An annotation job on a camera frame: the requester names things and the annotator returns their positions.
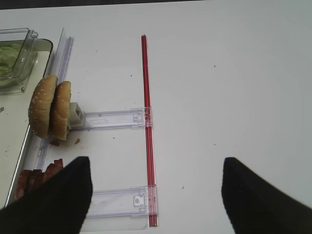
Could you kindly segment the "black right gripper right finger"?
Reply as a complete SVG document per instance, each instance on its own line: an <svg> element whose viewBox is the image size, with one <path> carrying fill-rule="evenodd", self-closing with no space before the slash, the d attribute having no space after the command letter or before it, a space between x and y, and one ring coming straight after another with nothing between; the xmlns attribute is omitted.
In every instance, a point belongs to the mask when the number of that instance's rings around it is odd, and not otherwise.
<svg viewBox="0 0 312 234"><path fill-rule="evenodd" d="M312 210L227 157L221 195L236 234L310 234Z"/></svg>

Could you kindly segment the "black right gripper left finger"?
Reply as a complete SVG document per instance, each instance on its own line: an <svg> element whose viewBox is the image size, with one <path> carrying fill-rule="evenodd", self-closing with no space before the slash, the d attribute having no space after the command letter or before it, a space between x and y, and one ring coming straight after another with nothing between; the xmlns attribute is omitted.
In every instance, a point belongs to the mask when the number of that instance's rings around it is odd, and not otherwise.
<svg viewBox="0 0 312 234"><path fill-rule="evenodd" d="M38 188L0 211L2 234L78 234L93 185L90 160L79 156Z"/></svg>

